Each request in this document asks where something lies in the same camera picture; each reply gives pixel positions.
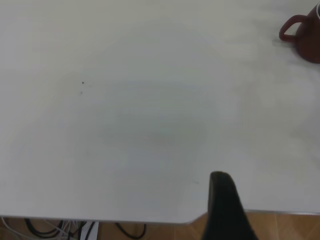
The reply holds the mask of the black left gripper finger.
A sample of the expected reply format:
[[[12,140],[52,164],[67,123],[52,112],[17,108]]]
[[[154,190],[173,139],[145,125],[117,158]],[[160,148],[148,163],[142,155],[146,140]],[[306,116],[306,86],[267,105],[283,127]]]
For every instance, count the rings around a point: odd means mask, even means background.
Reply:
[[[203,240],[256,240],[232,177],[214,171],[209,178],[207,222]]]

